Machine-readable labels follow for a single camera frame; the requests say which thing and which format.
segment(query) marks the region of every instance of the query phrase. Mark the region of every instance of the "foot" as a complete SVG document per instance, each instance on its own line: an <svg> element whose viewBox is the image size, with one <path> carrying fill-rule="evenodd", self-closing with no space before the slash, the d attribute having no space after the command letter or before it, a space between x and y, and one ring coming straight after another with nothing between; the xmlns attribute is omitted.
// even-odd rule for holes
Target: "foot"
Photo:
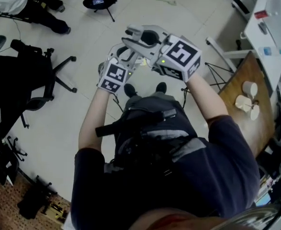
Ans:
<svg viewBox="0 0 281 230"><path fill-rule="evenodd" d="M129 83L124 86L124 93L130 98L137 95L135 88Z"/></svg>
<svg viewBox="0 0 281 230"><path fill-rule="evenodd" d="M69 34L71 32L71 27L68 28L68 30L64 34Z"/></svg>
<svg viewBox="0 0 281 230"><path fill-rule="evenodd" d="M58 12L60 12L60 13L62 13L62 12L64 12L65 11L65 6L64 5L61 5L58 9L57 9L57 11Z"/></svg>
<svg viewBox="0 0 281 230"><path fill-rule="evenodd" d="M165 82L161 82L156 87L156 92L163 92L164 94L167 92L167 85Z"/></svg>

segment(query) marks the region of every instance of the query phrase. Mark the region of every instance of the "white paper cup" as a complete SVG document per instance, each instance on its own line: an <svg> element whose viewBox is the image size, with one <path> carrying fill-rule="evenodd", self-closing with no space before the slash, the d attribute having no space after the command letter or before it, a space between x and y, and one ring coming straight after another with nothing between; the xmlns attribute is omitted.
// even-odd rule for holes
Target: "white paper cup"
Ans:
<svg viewBox="0 0 281 230"><path fill-rule="evenodd" d="M245 81L242 84L242 91L253 99L258 92L257 84L254 82Z"/></svg>
<svg viewBox="0 0 281 230"><path fill-rule="evenodd" d="M252 121L256 120L259 117L259 106L254 105L250 112L250 118Z"/></svg>
<svg viewBox="0 0 281 230"><path fill-rule="evenodd" d="M236 98L235 106L247 113L252 107L252 101L250 98L247 98L243 95L239 95Z"/></svg>

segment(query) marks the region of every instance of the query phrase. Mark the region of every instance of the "navy t-shirt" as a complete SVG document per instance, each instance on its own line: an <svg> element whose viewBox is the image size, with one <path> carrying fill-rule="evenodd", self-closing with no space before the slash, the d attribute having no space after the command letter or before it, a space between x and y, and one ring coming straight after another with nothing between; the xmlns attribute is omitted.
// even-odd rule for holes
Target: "navy t-shirt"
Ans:
<svg viewBox="0 0 281 230"><path fill-rule="evenodd" d="M178 113L182 112L177 103L170 103ZM178 121L170 127L174 128L175 123L178 130L187 129ZM79 150L71 202L75 228L128 229L142 214L162 207L178 208L199 217L203 216L199 209L206 207L229 218L249 208L258 193L259 168L230 116L212 123L209 141L195 134L172 161L177 173L170 177L124 171L106 174L104 156L99 151Z"/></svg>

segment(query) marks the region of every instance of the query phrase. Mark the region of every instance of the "white tile floor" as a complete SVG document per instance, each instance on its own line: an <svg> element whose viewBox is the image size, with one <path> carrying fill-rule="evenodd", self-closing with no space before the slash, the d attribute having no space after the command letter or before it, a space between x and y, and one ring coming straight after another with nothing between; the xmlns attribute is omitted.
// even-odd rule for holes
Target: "white tile floor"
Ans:
<svg viewBox="0 0 281 230"><path fill-rule="evenodd" d="M201 68L198 70L208 81L204 62L222 67L225 63L218 54L205 43L208 36L215 38L226 49L235 49L235 40L246 25L240 15L231 7L231 0L176 0L177 6L156 0L118 0L110 10L116 20L111 21L107 11L93 13L87 10L83 0L63 0L66 10L54 15L72 28L70 35L57 35L41 25L17 22L21 39L26 44L55 49L53 63L56 66L69 56L76 56L77 62L69 63L61 72L62 80L78 88L73 94L56 84L55 99L42 109L26 111L30 124L24 129L21 120L12 128L10 135L19 138L20 147L28 153L20 167L29 176L37 174L46 181L51 181L54 188L64 198L70 200L74 172L74 155L78 147L78 134L81 123L96 90L98 64L105 60L110 48L120 43L126 26L134 24L157 24L177 35L184 35L203 51ZM13 20L0 18L0 35L7 37L3 49L9 47L12 39L19 39L19 33ZM16 55L12 49L2 52L3 55ZM142 86L142 79L147 84ZM183 102L183 83L168 77L162 77L143 67L137 70L130 82L136 87L139 95L151 94L156 85L165 81L168 94ZM35 91L41 95L43 90ZM123 90L118 94L122 105L127 101ZM199 136L206 137L207 126L191 96L188 96L186 107L189 117ZM112 123L121 115L120 109L110 99L106 123ZM106 161L114 153L114 139L103 140L102 151Z"/></svg>

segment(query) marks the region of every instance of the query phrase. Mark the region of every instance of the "black pants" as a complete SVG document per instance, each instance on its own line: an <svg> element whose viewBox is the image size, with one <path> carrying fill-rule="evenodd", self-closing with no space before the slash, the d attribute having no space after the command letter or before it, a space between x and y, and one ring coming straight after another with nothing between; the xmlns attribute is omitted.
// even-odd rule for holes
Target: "black pants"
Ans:
<svg viewBox="0 0 281 230"><path fill-rule="evenodd" d="M66 22L58 20L40 4L35 1L44 2L52 10L57 10L63 2L60 0L28 0L25 8L16 16L30 18L34 23L45 25L52 29L53 32L64 34L69 27Z"/></svg>

